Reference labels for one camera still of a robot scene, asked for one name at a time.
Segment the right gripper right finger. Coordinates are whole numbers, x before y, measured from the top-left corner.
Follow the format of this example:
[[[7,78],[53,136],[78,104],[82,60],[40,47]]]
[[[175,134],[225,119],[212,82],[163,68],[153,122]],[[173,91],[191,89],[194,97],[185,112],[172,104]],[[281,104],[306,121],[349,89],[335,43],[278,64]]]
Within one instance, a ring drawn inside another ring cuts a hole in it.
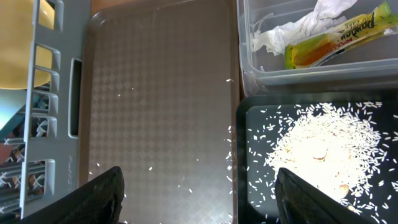
[[[371,224],[286,168],[275,192],[281,224]]]

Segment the green orange snack wrapper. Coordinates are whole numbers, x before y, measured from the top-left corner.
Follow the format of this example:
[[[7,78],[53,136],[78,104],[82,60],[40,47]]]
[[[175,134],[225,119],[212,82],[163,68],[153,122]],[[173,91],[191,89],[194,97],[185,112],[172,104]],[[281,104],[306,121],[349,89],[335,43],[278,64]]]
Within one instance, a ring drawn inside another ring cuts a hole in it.
[[[318,67],[366,42],[397,33],[397,14],[384,1],[369,14],[360,14],[324,33],[285,48],[285,68]]]

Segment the yellow round plate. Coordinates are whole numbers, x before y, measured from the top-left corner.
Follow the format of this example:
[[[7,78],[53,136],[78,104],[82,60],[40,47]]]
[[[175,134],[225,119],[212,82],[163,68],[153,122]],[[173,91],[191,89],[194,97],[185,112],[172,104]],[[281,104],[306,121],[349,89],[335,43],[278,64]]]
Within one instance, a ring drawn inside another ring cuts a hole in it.
[[[33,3],[33,0],[1,0],[1,89],[27,88]],[[39,9],[39,24],[53,29],[55,9],[47,1],[40,1]],[[36,65],[52,68],[52,59],[50,50],[37,47]],[[35,70],[35,87],[50,80],[48,72]]]

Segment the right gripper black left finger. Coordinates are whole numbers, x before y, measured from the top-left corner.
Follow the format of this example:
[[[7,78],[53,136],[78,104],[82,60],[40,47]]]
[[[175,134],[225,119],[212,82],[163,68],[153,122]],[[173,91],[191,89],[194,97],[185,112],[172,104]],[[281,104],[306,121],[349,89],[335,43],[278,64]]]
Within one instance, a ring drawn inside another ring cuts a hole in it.
[[[117,224],[124,199],[124,177],[114,166],[51,205],[23,218],[28,224]]]

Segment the light blue bowl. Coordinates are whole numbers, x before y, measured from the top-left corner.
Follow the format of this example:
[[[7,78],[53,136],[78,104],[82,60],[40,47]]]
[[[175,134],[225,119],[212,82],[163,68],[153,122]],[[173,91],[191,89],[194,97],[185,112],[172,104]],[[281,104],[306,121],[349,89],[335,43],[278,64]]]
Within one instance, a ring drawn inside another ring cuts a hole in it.
[[[25,90],[1,89],[1,129],[12,119],[14,115],[25,105]]]

